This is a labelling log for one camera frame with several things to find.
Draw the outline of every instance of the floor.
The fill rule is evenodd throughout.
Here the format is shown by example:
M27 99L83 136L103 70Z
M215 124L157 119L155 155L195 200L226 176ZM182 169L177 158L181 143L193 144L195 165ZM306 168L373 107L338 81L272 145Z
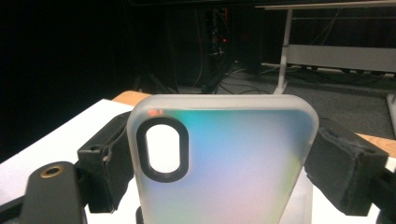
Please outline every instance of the floor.
M285 94L305 99L320 117L331 118L354 133L395 139L386 97L396 92L394 74L292 66L287 69ZM264 64L258 75L233 65L218 85L216 94L269 94L277 84L278 67ZM179 87L180 93L199 89Z

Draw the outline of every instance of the table leg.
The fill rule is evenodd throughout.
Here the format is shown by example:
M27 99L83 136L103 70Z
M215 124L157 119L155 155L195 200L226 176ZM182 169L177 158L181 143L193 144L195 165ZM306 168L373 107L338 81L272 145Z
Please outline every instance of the table leg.
M283 39L282 56L280 58L280 68L279 68L279 80L277 82L277 87L274 94L282 94L285 91L288 82L285 80L286 66L288 62L289 53L289 39L290 39L290 28L291 19L293 15L293 10L288 9L288 16L286 18L285 36Z

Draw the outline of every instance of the camera cutout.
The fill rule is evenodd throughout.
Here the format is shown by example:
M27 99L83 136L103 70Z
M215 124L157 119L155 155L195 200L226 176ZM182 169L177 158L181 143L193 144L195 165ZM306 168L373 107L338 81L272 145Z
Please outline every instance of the camera cutout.
M150 179L170 183L188 172L189 134L179 120L171 117L147 119L137 129L136 141L140 166Z

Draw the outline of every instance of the brass screw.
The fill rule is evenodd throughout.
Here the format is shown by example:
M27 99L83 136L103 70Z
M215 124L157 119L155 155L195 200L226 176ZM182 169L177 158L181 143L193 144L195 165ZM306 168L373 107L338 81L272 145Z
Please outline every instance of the brass screw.
M43 170L40 174L41 178L52 178L64 171L62 165L53 165Z

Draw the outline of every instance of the translucent phone case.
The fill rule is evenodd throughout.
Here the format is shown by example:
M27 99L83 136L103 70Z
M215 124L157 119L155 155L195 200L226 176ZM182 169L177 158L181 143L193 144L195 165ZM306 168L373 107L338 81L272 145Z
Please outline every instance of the translucent phone case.
M150 166L146 132L157 124L178 132L174 172ZM127 124L145 223L277 223L317 129L315 110L291 95L145 99Z

